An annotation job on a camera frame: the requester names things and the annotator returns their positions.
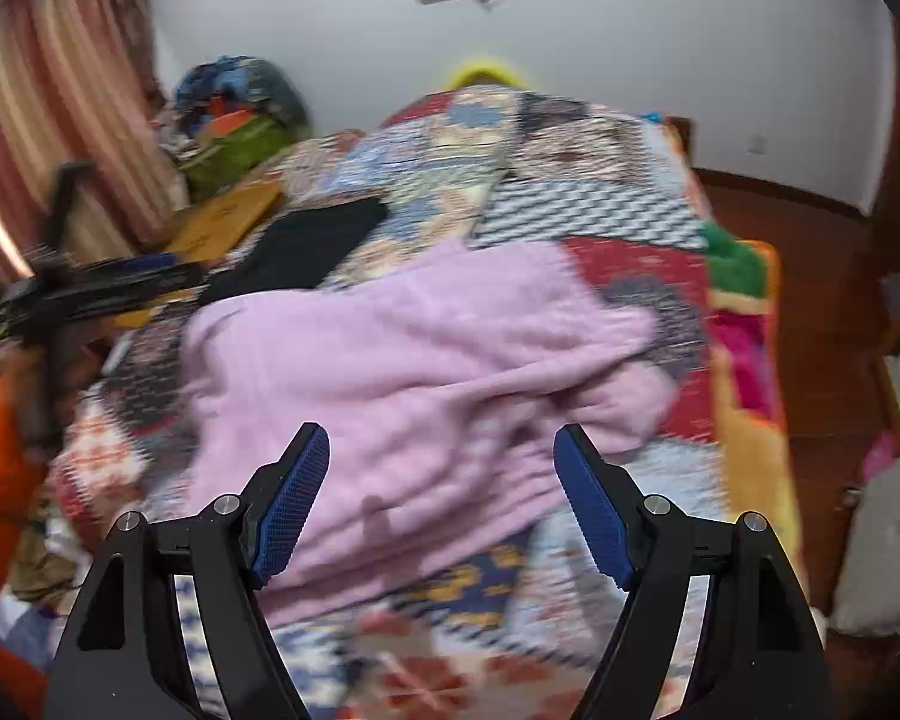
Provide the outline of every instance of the black cloth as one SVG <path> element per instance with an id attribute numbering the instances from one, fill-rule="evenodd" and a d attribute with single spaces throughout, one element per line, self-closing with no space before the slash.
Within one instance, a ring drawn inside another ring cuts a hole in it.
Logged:
<path id="1" fill-rule="evenodd" d="M 386 218 L 376 197 L 295 211 L 276 220 L 232 271 L 210 277 L 197 302 L 269 292 L 312 290 Z"/>

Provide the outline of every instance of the white wall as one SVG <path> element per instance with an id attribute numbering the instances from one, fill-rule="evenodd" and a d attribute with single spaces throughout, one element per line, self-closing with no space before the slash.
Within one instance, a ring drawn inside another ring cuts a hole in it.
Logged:
<path id="1" fill-rule="evenodd" d="M 223 53 L 266 58 L 293 79 L 319 131 L 375 127 L 442 88 L 461 62 L 490 56 L 544 92 L 696 119 L 700 167 L 865 210 L 889 132 L 893 46 L 879 0 L 500 0 L 491 9 L 474 0 L 152 0 L 152 7 L 166 87 Z M 766 138 L 767 153 L 748 153 L 755 134 Z"/>

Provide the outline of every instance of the wooden door frame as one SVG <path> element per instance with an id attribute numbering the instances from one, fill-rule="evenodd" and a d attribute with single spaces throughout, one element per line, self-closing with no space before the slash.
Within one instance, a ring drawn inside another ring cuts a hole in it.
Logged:
<path id="1" fill-rule="evenodd" d="M 900 356 L 900 314 L 890 324 L 890 329 L 885 334 L 880 347 L 874 356 L 874 368 L 876 369 L 877 384 L 879 384 L 881 400 L 890 420 L 890 429 L 893 430 L 898 448 L 900 450 L 900 403 L 896 390 L 893 373 L 890 373 L 888 360 Z"/>

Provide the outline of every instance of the green fabric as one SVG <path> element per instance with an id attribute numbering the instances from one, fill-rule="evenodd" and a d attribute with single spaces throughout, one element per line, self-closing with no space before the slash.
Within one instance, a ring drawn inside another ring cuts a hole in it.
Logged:
<path id="1" fill-rule="evenodd" d="M 757 252 L 712 221 L 703 225 L 703 239 L 711 288 L 752 298 L 767 296 L 767 267 Z"/>
<path id="2" fill-rule="evenodd" d="M 255 116 L 180 166 L 187 177 L 190 199 L 197 202 L 220 193 L 304 134 L 289 132 L 269 116 Z"/>

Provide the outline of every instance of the wooden floor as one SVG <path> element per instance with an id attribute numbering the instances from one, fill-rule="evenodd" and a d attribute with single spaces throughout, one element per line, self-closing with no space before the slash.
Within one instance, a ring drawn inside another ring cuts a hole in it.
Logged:
<path id="1" fill-rule="evenodd" d="M 706 187 L 716 220 L 773 245 L 783 270 L 778 365 L 803 521 L 811 603 L 829 613 L 866 450 L 887 427 L 871 357 L 887 319 L 864 220 L 750 191 Z M 831 637 L 840 717 L 848 717 L 898 642 Z"/>

